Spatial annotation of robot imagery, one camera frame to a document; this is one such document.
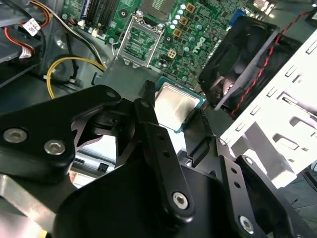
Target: dell logo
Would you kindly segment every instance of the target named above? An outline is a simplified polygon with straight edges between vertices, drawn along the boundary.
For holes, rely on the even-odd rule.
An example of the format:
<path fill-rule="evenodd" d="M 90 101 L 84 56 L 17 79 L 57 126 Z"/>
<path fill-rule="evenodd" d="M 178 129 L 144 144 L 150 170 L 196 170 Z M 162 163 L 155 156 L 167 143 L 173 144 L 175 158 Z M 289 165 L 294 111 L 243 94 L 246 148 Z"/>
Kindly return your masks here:
<path fill-rule="evenodd" d="M 200 48 L 203 46 L 203 43 L 206 41 L 205 37 L 201 37 L 199 42 L 197 43 L 196 47 L 193 50 L 193 53 L 198 53 L 198 51 L 200 50 Z"/>

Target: green circuit board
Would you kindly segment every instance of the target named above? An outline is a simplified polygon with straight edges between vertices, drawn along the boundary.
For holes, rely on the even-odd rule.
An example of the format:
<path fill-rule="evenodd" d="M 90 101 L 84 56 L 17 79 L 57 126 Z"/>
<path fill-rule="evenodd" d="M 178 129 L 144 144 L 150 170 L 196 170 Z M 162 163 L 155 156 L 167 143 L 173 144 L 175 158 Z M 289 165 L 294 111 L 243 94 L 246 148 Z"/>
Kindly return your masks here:
<path fill-rule="evenodd" d="M 77 21 L 84 20 L 85 8 L 90 0 L 66 0 L 62 14 Z M 159 70 L 167 77 L 181 81 L 190 88 L 195 88 L 197 78 L 210 54 L 226 35 L 228 22 L 239 8 L 245 8 L 249 0 L 117 0 L 117 7 L 106 31 L 99 31 L 96 37 L 105 43 L 118 42 L 126 34 L 131 14 L 141 9 L 144 17 L 152 24 L 164 23 L 165 29 L 155 49 L 150 67 Z M 171 8 L 164 20 L 144 10 L 144 2 L 151 2 L 152 7 L 160 7 L 165 1 Z M 96 25 L 82 26 L 91 33 Z M 146 32 L 132 27 L 124 52 L 145 60 L 148 57 L 155 38 Z"/>
<path fill-rule="evenodd" d="M 155 44 L 155 41 L 155 37 L 133 27 L 130 31 L 129 43 L 124 48 L 124 52 L 142 61 L 146 61 L 150 54 L 149 49 Z"/>

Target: metal bolt head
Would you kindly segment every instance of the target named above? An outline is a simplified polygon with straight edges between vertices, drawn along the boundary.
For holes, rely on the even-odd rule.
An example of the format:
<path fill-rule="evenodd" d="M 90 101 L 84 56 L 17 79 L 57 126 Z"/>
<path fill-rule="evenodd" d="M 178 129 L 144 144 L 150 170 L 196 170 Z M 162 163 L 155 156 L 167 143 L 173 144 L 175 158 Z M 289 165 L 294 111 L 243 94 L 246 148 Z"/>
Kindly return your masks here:
<path fill-rule="evenodd" d="M 173 202 L 179 209 L 185 210 L 188 207 L 188 201 L 184 194 L 175 192 L 173 194 Z"/>
<path fill-rule="evenodd" d="M 253 234 L 254 233 L 254 227 L 252 225 L 252 223 L 250 222 L 250 220 L 244 216 L 239 217 L 239 222 L 242 226 L 242 228 L 249 234 Z"/>
<path fill-rule="evenodd" d="M 10 143 L 21 143 L 26 140 L 27 134 L 19 128 L 11 128 L 4 132 L 3 138 Z"/>
<path fill-rule="evenodd" d="M 49 140 L 45 143 L 44 150 L 50 155 L 61 155 L 66 148 L 64 143 L 59 140 Z"/>
<path fill-rule="evenodd" d="M 227 145 L 227 143 L 226 143 L 223 139 L 219 139 L 219 142 L 220 142 L 220 144 L 223 145 L 223 146 L 226 146 L 226 145 Z"/>

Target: black fan blade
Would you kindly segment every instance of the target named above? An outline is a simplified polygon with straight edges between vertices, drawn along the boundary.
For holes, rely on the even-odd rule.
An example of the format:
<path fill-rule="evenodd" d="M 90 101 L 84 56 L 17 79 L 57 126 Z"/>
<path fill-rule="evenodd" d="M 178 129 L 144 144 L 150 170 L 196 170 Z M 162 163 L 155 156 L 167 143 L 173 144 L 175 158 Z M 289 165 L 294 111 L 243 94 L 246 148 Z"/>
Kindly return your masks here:
<path fill-rule="evenodd" d="M 246 50 L 250 53 L 250 56 L 252 58 L 260 50 L 265 40 L 266 40 L 266 31 L 263 28 L 256 25 L 249 27 Z"/>

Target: cooling fan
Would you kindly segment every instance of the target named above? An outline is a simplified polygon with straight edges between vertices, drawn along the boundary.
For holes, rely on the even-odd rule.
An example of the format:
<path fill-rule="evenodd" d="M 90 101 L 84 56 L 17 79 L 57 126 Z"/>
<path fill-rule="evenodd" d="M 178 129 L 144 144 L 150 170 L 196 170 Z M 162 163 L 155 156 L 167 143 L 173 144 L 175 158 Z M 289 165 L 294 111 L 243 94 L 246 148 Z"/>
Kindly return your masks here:
<path fill-rule="evenodd" d="M 275 25 L 241 16 L 221 42 L 199 76 L 202 90 L 210 105 L 228 113 L 233 111 L 242 95 L 264 65 L 270 46 L 279 29 Z M 245 97 L 238 116 L 289 60 L 301 43 L 283 36 L 258 84 Z"/>

